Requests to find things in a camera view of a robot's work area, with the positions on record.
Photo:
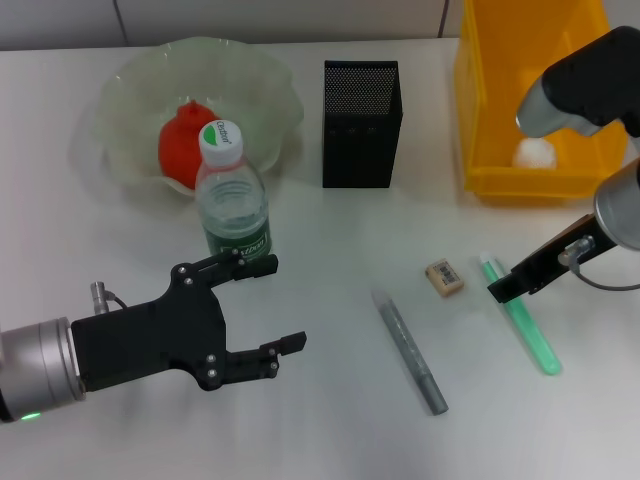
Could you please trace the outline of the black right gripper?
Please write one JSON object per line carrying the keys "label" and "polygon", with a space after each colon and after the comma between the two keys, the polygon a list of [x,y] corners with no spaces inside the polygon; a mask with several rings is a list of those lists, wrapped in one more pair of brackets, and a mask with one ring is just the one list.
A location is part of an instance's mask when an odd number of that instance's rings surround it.
{"label": "black right gripper", "polygon": [[616,247],[604,233],[594,214],[584,215],[560,234],[517,264],[509,274],[488,286],[498,303],[508,303],[525,293],[533,294],[569,271],[559,257],[578,240],[591,238],[591,247],[578,257],[582,264]]}

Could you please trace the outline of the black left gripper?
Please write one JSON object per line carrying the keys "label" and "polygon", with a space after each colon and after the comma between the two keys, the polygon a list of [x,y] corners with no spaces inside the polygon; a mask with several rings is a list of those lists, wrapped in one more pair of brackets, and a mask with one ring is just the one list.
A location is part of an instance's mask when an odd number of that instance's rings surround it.
{"label": "black left gripper", "polygon": [[156,300],[74,321],[71,331],[86,390],[172,369],[188,373],[205,391],[275,378],[279,358],[302,351],[306,333],[226,354],[226,327],[212,288],[269,276],[278,266],[275,254],[249,260],[237,249],[227,250],[175,266],[168,289]]}

